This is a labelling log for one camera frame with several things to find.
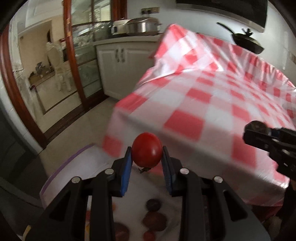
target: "white wall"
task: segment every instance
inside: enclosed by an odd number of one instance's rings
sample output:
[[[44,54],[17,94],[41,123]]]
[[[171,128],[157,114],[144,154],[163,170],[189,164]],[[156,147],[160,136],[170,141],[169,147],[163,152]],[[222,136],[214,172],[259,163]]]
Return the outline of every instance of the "white wall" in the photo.
[[[151,14],[162,23],[161,31],[172,23],[177,23],[193,32],[199,32],[229,41],[234,44],[230,33],[218,26],[222,22],[235,32],[248,28],[242,23],[216,14],[193,10],[176,9],[175,0],[128,0],[128,18],[141,16],[141,8],[160,7],[160,13]],[[266,62],[280,69],[294,84],[296,84],[296,65],[289,59],[288,51],[296,55],[296,38],[288,24],[276,8],[268,3],[268,16],[264,33],[254,31],[253,36],[265,50],[259,55]]]
[[[51,29],[51,21],[31,28],[22,34],[19,39],[19,51],[24,68],[24,75],[28,78],[32,72],[36,72],[36,66],[42,62],[49,67],[46,43],[47,32]]]
[[[50,18],[52,22],[52,41],[56,42],[59,39],[65,38],[64,18],[63,15]]]

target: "white chair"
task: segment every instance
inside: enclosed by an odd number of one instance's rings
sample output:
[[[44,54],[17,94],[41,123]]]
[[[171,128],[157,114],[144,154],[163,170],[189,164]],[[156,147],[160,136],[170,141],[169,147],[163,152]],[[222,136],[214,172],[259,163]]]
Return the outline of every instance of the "white chair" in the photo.
[[[71,91],[71,67],[69,61],[64,62],[62,46],[60,43],[53,44],[47,42],[46,50],[49,61],[54,68],[58,90],[60,91],[62,88],[62,83],[65,83],[67,90]]]

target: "countertop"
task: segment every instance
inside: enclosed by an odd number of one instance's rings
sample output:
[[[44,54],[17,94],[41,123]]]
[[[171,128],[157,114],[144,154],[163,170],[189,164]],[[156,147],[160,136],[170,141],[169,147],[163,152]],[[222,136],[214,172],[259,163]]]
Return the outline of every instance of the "countertop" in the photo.
[[[120,37],[120,38],[112,38],[105,39],[101,41],[92,42],[93,46],[102,45],[102,44],[112,44],[112,43],[120,43],[120,42],[157,42],[162,36],[162,34],[158,35],[148,35],[148,36],[128,36],[128,37]]]

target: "cabinet door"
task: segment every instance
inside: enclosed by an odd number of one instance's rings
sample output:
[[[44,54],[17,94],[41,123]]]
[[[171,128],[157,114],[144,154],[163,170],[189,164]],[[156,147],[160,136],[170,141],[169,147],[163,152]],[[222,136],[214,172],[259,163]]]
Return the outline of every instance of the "cabinet door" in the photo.
[[[157,48],[156,42],[125,42],[119,44],[122,98],[130,94],[144,73],[154,66],[148,58]]]
[[[120,59],[117,44],[96,46],[104,93],[121,98]]]

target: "checkered tablecloth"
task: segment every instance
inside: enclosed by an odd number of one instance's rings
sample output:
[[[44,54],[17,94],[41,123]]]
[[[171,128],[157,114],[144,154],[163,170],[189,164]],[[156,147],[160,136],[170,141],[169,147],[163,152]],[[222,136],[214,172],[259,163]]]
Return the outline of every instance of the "checkered tablecloth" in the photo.
[[[242,135],[252,120],[295,129],[294,85],[255,54],[176,24],[154,58],[135,91],[115,106],[104,150],[122,157],[137,135],[152,132],[201,177],[222,176],[250,204],[280,205],[289,179]]]

